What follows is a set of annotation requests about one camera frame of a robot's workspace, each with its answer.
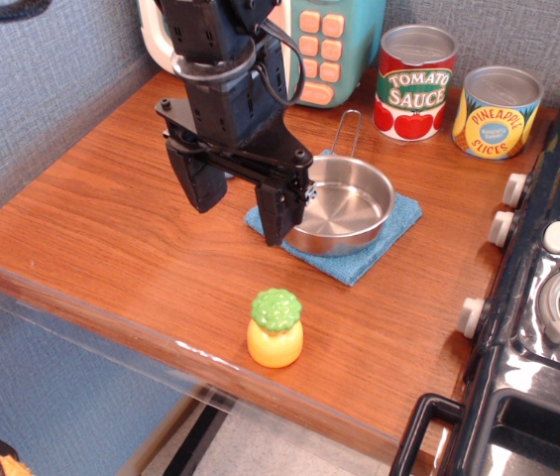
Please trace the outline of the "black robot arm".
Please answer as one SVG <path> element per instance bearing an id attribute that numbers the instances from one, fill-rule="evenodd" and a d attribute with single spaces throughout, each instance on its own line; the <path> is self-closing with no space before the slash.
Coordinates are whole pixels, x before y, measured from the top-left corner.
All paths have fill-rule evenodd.
<path id="1" fill-rule="evenodd" d="M 270 246 L 300 224 L 314 185 L 312 154 L 284 124 L 305 80 L 285 82 L 282 49 L 295 41 L 269 18 L 275 1 L 161 1 L 183 99 L 164 98 L 171 167 L 200 213 L 227 192 L 227 177 L 252 183 Z"/>

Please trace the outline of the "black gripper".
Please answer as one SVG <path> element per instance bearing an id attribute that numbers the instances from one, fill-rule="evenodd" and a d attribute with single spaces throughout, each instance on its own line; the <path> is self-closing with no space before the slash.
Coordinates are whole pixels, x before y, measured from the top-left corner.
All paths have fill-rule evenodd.
<path id="1" fill-rule="evenodd" d="M 287 130 L 282 45 L 277 38 L 248 40 L 230 59 L 171 60 L 186 98 L 163 99 L 171 168 L 199 213 L 227 192 L 225 173 L 252 183 L 268 246 L 280 245 L 301 223 L 314 195 L 310 152 Z"/>

